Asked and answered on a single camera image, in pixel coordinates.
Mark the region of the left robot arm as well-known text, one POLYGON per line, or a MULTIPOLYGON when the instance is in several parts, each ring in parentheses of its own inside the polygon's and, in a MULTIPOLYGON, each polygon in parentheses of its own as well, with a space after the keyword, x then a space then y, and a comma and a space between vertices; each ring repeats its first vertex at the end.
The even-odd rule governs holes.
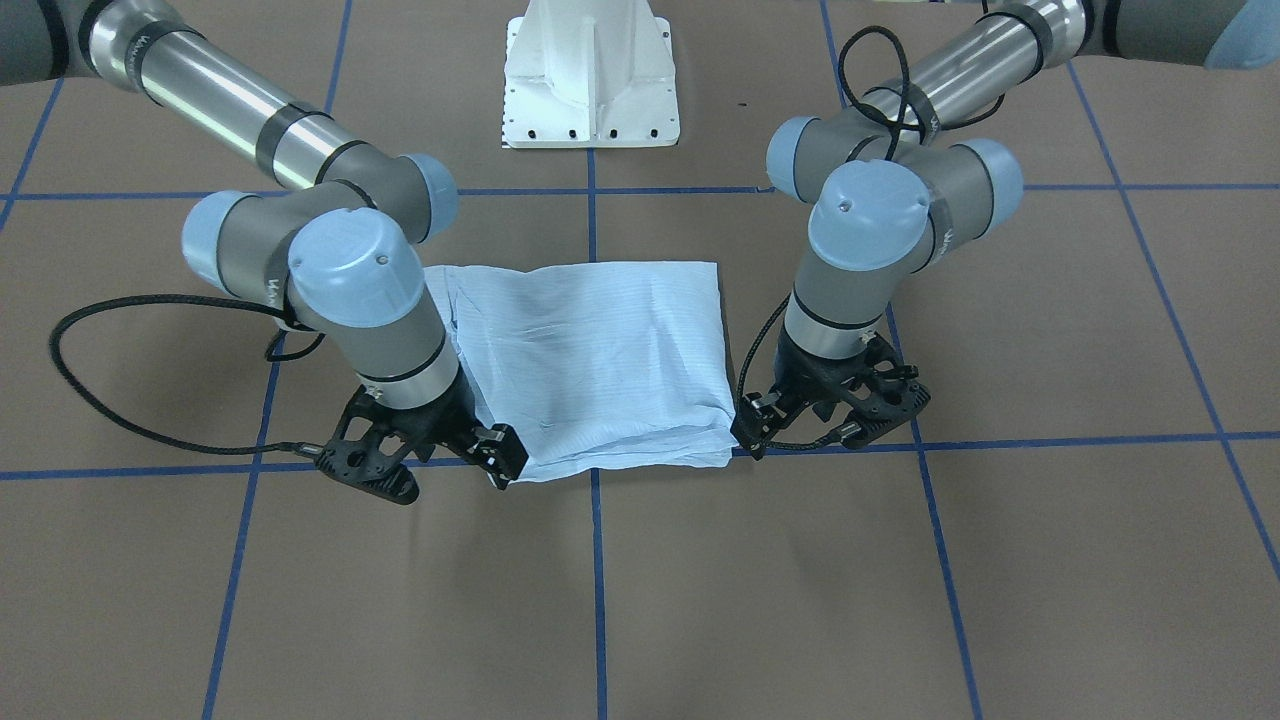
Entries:
POLYGON ((882 26, 837 56, 847 106, 795 117, 771 138, 772 184, 806 204, 808 246, 768 319, 773 384, 737 389, 732 432, 754 459, 805 411, 831 423, 812 448, 863 448, 915 419, 931 392, 878 332, 905 278, 989 234, 1025 182, 1004 145, 943 133, 993 115, 1006 94, 1075 56, 1251 70, 1277 59, 1275 1, 1001 1, 919 65, 882 26))

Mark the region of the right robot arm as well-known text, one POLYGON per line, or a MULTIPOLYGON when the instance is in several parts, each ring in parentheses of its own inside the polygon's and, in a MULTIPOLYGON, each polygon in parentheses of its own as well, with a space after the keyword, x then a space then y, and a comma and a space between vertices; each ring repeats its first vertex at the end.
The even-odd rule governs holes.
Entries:
POLYGON ((141 295, 64 316, 49 340, 65 383, 96 413, 191 452, 292 454, 333 480, 408 505, 407 466, 445 448, 499 489, 529 455, 515 428, 477 418, 465 369, 428 287, 416 247, 448 229, 460 195, 424 154, 390 155, 237 60, 166 1, 5 1, 3 83, 95 78, 168 109, 276 186, 200 199, 180 231, 188 268, 212 297, 141 295), (164 304, 270 316, 278 337, 329 342, 357 378, 321 443, 207 446, 127 420, 93 395, 63 355, 67 332, 108 310, 164 304))

